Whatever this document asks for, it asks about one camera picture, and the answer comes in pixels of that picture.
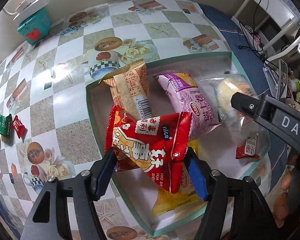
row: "screw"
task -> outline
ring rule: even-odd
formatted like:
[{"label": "screw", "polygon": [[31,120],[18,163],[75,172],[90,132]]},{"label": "screw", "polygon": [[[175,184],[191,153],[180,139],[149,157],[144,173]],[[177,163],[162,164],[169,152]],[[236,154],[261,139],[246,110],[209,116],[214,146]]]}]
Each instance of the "screw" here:
[{"label": "screw", "polygon": [[49,181],[49,182],[54,182],[55,180],[56,180],[56,176],[54,176],[54,175],[51,175],[51,176],[49,176],[48,178],[47,178],[47,180]]},{"label": "screw", "polygon": [[253,178],[251,178],[250,176],[246,176],[246,177],[244,178],[244,180],[245,180],[246,182],[248,182],[248,183],[253,182]]},{"label": "screw", "polygon": [[88,176],[89,174],[90,174],[89,170],[81,171],[81,176],[83,176],[83,177]]},{"label": "screw", "polygon": [[220,176],[221,173],[218,170],[213,170],[213,171],[211,171],[211,174],[212,174],[212,176],[217,177],[217,176]]}]

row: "teal container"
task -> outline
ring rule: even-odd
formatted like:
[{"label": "teal container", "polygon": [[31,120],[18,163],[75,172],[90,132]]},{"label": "teal container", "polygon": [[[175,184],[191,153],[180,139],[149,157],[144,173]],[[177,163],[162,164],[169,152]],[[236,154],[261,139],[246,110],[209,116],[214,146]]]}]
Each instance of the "teal container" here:
[{"label": "teal container", "polygon": [[30,44],[34,44],[48,35],[51,20],[45,7],[20,23],[18,33]]}]

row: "checkered tablecloth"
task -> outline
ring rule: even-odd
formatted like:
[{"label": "checkered tablecloth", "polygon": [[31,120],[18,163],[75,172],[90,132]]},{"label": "checkered tablecloth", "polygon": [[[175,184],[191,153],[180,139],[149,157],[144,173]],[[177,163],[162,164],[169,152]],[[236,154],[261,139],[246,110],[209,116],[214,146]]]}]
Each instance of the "checkered tablecloth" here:
[{"label": "checkered tablecloth", "polygon": [[[230,51],[220,31],[197,4],[155,0],[166,9],[150,13],[129,10],[147,1],[132,0],[89,8],[85,11],[94,11],[98,17],[102,15],[101,20],[96,17],[91,20],[93,23],[83,22],[76,32],[63,35],[69,19],[75,14],[70,15],[52,25],[48,39],[34,45],[23,43],[0,64],[0,114],[17,114],[27,128],[24,140],[13,132],[10,139],[2,137],[0,142],[0,199],[19,232],[38,196],[32,186],[25,183],[29,182],[26,177],[31,172],[27,157],[30,143],[38,142],[45,152],[40,176],[61,172],[57,166],[61,164],[76,175],[101,158],[90,127],[85,97],[85,86],[93,80],[81,65],[83,55],[98,41],[115,36],[153,44],[157,52],[148,61],[198,52],[187,48],[183,42],[201,34],[206,34],[218,45],[214,51]],[[24,54],[10,66],[9,62],[21,47]],[[21,88],[19,96],[15,97],[13,92],[17,87]],[[54,163],[57,163],[55,169],[51,167]],[[73,235],[80,239],[72,199],[68,207]],[[95,207],[104,230],[114,226],[141,230],[112,181]],[[198,220],[194,220],[169,233],[168,238],[189,239],[197,226]]]}]

